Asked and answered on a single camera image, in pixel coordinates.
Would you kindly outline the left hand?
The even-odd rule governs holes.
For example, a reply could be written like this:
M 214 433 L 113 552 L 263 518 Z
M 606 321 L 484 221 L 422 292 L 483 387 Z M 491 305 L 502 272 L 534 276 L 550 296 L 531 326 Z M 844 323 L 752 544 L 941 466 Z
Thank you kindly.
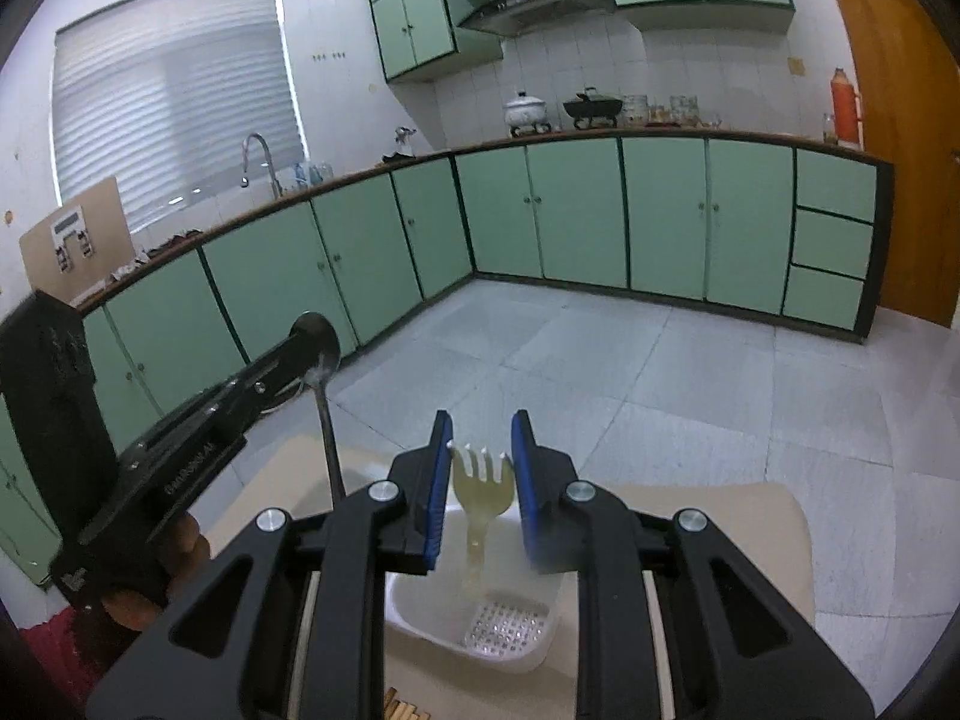
M 124 580 L 101 598 L 101 606 L 122 628 L 143 632 L 160 617 L 169 601 L 182 592 L 210 562 L 212 550 L 192 514 L 182 514 L 164 530 L 146 560 L 148 593 L 137 580 Z

